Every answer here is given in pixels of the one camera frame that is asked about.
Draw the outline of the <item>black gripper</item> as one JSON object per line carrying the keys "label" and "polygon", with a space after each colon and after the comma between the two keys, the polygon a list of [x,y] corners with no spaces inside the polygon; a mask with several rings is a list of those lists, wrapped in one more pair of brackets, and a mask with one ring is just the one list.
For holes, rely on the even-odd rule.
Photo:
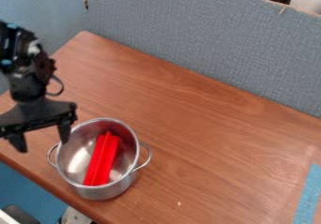
{"label": "black gripper", "polygon": [[76,121],[73,102],[40,99],[27,104],[16,104],[0,114],[0,137],[8,138],[20,153],[28,152],[24,133],[44,127],[57,126],[60,141],[69,140],[71,125]]}

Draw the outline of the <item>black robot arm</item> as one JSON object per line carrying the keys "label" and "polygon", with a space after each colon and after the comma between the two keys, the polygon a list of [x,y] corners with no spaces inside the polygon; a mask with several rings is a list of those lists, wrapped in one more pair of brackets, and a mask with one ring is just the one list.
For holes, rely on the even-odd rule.
{"label": "black robot arm", "polygon": [[57,126],[60,142],[71,135],[71,125],[76,121],[76,104],[55,101],[48,96],[59,96],[47,91],[51,80],[63,83],[53,75],[55,60],[48,57],[36,35],[12,22],[0,20],[0,72],[9,83],[9,95],[16,105],[0,114],[0,138],[20,153],[28,152],[24,133]]}

